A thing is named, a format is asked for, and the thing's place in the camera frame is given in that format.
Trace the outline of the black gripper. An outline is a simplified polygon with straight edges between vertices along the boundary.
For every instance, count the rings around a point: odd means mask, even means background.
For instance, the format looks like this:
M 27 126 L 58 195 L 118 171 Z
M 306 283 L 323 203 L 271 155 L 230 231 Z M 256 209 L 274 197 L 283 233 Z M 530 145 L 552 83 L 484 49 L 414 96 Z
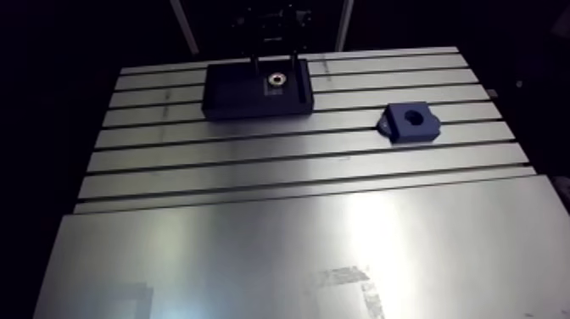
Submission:
M 269 43 L 291 47 L 289 58 L 293 73 L 298 69 L 298 47 L 312 22 L 312 10 L 300 2 L 248 2 L 231 19 L 231 31 L 250 48 L 254 74 L 259 71 L 258 48 Z

